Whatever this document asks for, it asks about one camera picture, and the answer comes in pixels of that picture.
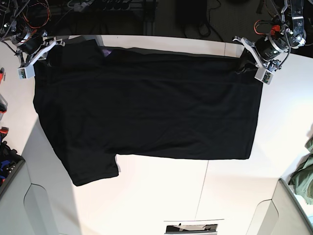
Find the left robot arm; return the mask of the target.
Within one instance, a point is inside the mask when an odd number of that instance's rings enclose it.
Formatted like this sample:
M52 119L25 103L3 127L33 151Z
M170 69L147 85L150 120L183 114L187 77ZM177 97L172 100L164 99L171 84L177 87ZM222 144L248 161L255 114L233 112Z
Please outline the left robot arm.
M303 0L271 1L275 14L270 21L258 20L253 25L254 32L261 36L251 42L245 37L233 37L234 42L244 46L237 73L265 69L266 72L280 70L292 49L306 43Z

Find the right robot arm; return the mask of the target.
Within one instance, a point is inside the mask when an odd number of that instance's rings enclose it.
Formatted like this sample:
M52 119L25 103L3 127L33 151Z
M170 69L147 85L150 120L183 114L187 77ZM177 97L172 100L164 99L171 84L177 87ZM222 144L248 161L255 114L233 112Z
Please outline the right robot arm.
M47 0L0 2L0 42L18 57L20 68L45 60L54 47L65 46L62 39L48 37L45 27L51 17Z

